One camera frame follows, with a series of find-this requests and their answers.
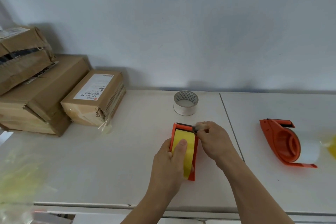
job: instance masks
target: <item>white tape roll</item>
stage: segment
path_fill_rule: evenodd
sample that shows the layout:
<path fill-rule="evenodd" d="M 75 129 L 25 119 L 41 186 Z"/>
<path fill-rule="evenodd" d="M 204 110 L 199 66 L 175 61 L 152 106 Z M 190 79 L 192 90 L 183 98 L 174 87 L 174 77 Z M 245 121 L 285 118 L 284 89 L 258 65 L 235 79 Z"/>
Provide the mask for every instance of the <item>white tape roll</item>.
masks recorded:
<path fill-rule="evenodd" d="M 308 132 L 297 128 L 290 128 L 300 141 L 301 152 L 293 163 L 314 164 L 320 156 L 320 142 Z"/>
<path fill-rule="evenodd" d="M 196 112 L 198 96 L 191 91 L 182 90 L 174 95 L 174 110 L 180 115 L 190 116 Z"/>

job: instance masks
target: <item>left hand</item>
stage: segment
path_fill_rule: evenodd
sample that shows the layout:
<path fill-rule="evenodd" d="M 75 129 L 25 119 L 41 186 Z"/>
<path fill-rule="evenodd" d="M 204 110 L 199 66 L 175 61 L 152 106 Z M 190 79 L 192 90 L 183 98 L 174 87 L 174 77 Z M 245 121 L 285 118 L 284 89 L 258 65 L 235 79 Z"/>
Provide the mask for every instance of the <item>left hand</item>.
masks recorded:
<path fill-rule="evenodd" d="M 179 191 L 183 181 L 183 161 L 187 150 L 187 141 L 182 139 L 175 147 L 174 155 L 169 151 L 170 139 L 167 139 L 154 156 L 152 174 L 147 194 L 160 197 L 168 205 Z"/>

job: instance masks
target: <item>white label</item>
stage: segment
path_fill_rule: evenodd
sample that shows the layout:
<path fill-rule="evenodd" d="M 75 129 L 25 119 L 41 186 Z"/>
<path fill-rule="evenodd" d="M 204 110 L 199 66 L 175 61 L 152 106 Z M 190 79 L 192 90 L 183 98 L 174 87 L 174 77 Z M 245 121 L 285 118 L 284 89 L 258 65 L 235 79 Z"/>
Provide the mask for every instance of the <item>white label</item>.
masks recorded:
<path fill-rule="evenodd" d="M 41 72 L 38 72 L 37 74 L 35 74 L 34 76 L 30 77 L 29 79 L 25 80 L 24 82 L 22 82 L 21 84 L 29 84 L 32 81 L 34 81 L 37 77 L 40 77 L 42 74 L 44 74 L 46 71 L 48 71 L 49 69 L 51 69 L 52 67 L 54 67 L 56 64 L 58 63 L 58 61 L 53 62 L 50 66 L 47 66 L 45 69 L 43 69 Z"/>
<path fill-rule="evenodd" d="M 22 32 L 26 32 L 28 30 L 29 29 L 27 29 L 27 28 L 21 28 L 21 27 L 6 29 L 6 30 L 3 30 L 3 31 L 0 31 L 0 39 L 4 39 L 4 38 L 8 38 L 8 37 L 11 37 L 11 36 L 14 36 L 14 35 L 18 35 Z"/>
<path fill-rule="evenodd" d="M 98 100 L 112 78 L 113 74 L 93 74 L 74 99 Z"/>

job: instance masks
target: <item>yellow object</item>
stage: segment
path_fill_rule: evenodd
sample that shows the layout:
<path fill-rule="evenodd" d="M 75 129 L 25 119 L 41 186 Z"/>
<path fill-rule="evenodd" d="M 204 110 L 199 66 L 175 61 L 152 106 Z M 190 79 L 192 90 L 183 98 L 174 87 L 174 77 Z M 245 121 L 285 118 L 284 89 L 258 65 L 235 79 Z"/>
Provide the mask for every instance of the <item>yellow object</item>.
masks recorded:
<path fill-rule="evenodd" d="M 187 146 L 187 152 L 185 153 L 184 162 L 183 162 L 183 176 L 185 179 L 188 179 L 190 172 L 191 172 L 191 166 L 193 164 L 193 157 L 194 157 L 194 147 L 195 147 L 195 134 L 192 132 L 187 132 L 184 130 L 175 130 L 174 135 L 174 141 L 173 141 L 173 147 L 172 147 L 172 154 L 174 155 L 174 149 L 181 141 L 182 139 L 185 139 L 188 143 Z"/>
<path fill-rule="evenodd" d="M 334 136 L 333 140 L 331 141 L 330 145 L 328 146 L 328 151 L 330 154 L 336 158 L 336 136 Z"/>

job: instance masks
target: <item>hand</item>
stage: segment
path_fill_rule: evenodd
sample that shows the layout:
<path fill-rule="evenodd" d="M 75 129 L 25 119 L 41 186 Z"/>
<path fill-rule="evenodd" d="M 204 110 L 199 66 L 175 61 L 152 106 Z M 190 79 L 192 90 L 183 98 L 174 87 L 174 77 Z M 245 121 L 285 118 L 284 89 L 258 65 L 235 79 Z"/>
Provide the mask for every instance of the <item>hand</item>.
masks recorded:
<path fill-rule="evenodd" d="M 170 141 L 171 139 L 166 140 L 154 156 L 152 174 L 146 193 L 164 200 L 167 206 L 181 187 L 183 161 L 187 150 L 187 141 L 182 139 L 172 155 L 169 151 Z"/>
<path fill-rule="evenodd" d="M 205 124 L 206 126 L 199 126 L 201 129 L 197 132 L 197 136 L 202 142 L 202 147 L 205 153 L 216 161 L 217 166 L 222 164 L 223 158 L 238 155 L 224 128 L 212 121 L 200 123 Z"/>

